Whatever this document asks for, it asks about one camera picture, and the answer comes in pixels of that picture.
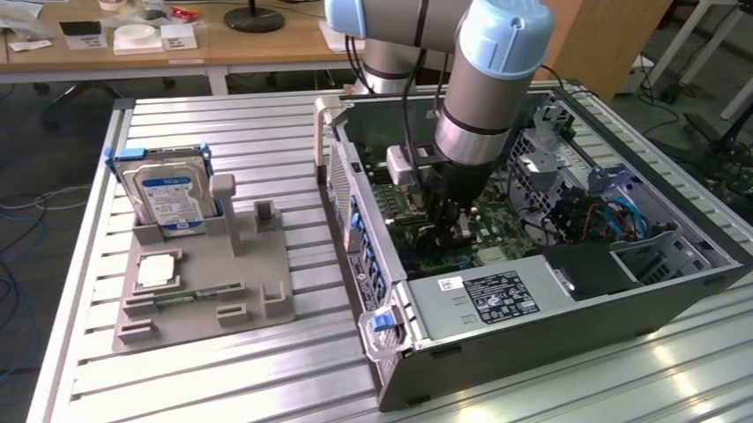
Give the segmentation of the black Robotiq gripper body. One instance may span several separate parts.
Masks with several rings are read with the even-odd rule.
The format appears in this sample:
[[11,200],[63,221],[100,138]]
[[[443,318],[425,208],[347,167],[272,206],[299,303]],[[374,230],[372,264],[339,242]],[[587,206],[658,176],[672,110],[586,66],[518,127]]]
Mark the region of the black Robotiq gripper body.
[[431,166],[423,183],[427,219],[435,238],[467,238],[471,207],[487,185],[491,163],[478,166],[446,161]]

